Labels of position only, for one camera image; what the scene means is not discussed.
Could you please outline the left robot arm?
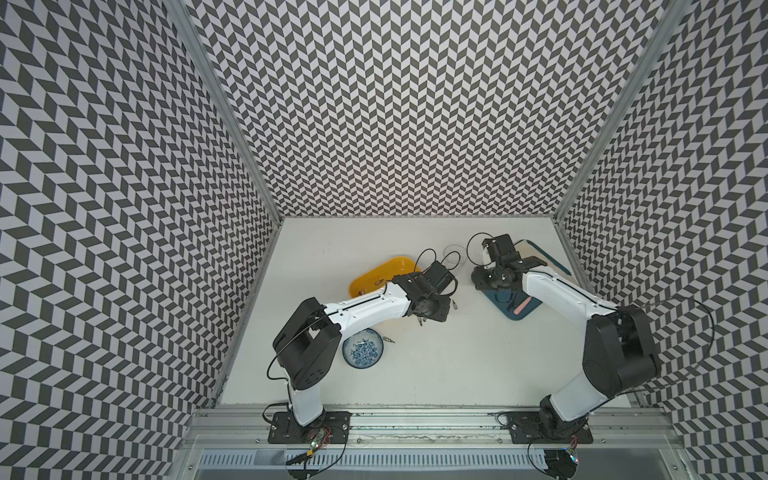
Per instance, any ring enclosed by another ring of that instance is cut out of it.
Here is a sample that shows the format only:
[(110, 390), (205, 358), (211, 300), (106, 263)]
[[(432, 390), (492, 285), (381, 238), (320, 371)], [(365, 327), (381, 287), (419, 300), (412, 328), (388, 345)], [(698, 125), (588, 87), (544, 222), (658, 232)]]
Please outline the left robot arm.
[(321, 381), (330, 372), (343, 342), (382, 322), (415, 316), (444, 322), (452, 306), (449, 288), (458, 280), (438, 261), (423, 271), (394, 276), (370, 293), (322, 304), (303, 300), (276, 335), (271, 364), (286, 373), (289, 412), (301, 427), (324, 414)]

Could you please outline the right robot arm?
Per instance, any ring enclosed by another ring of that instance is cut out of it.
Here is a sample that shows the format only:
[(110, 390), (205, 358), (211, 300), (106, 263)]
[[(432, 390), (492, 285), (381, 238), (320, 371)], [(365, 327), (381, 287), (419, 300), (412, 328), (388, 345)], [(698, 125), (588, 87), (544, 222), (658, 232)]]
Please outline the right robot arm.
[(619, 306), (591, 294), (543, 259), (522, 256), (507, 234), (486, 234), (482, 250), (483, 262), (471, 275), (477, 290), (507, 291), (520, 304), (538, 300), (584, 334), (579, 373), (556, 393), (545, 396), (536, 414), (505, 414), (514, 443), (577, 441), (591, 412), (660, 375), (659, 349), (642, 308)]

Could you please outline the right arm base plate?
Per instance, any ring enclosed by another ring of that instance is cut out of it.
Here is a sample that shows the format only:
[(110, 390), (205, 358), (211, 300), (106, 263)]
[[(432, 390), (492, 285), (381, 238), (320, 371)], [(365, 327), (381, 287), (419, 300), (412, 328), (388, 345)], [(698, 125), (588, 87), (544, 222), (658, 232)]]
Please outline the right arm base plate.
[(557, 415), (549, 416), (533, 411), (510, 411), (504, 412), (501, 417), (514, 444), (551, 443), (580, 446), (594, 442), (587, 416), (572, 421), (562, 421)]

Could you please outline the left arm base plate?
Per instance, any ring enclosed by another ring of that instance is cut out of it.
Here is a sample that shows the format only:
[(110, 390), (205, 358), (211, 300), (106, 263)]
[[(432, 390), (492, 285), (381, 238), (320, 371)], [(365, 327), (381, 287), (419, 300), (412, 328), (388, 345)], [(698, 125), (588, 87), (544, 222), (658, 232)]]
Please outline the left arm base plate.
[(309, 445), (317, 435), (332, 445), (346, 444), (352, 414), (349, 411), (326, 411), (306, 426), (300, 425), (292, 412), (277, 412), (271, 419), (269, 444)]

